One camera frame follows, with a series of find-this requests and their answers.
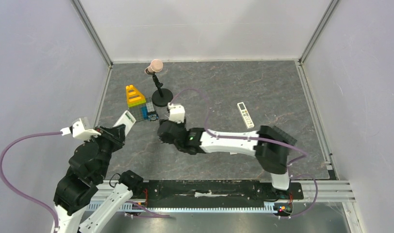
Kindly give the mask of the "long white remote control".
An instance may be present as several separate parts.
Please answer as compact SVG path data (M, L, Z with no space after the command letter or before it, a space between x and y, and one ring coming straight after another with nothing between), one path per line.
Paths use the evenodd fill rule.
M239 102L237 103L237 108L240 112L240 115L242 117L242 120L246 126L247 129L252 129L254 128L254 123L251 119L251 116L246 108L246 105L244 104L244 102Z

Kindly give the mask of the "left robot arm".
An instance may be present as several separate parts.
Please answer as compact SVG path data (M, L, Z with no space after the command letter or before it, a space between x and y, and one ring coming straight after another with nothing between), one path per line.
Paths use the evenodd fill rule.
M58 182L54 195L55 233L99 233L126 201L143 194L144 179L127 170L120 175L108 198L82 221L92 197L99 190L98 185L103 183L113 152L125 144L125 129L124 124L112 128L97 126L75 149L66 175Z

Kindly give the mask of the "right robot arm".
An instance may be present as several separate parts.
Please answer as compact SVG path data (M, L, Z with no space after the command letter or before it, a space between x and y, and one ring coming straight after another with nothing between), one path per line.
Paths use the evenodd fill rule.
M271 190L275 197L284 198L291 192L287 158L296 139L278 127L261 126L257 131L234 133L187 129L185 123L160 120L157 135L163 143L177 150L198 153L228 152L256 158L262 169L271 174Z

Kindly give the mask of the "white grey remote control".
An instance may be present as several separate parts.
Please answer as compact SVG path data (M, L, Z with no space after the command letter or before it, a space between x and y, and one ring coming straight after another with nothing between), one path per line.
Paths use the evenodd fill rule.
M124 125L125 126L124 133L125 136L127 136L136 122L137 122L136 118L129 112L129 110L126 110L116 121L113 127Z

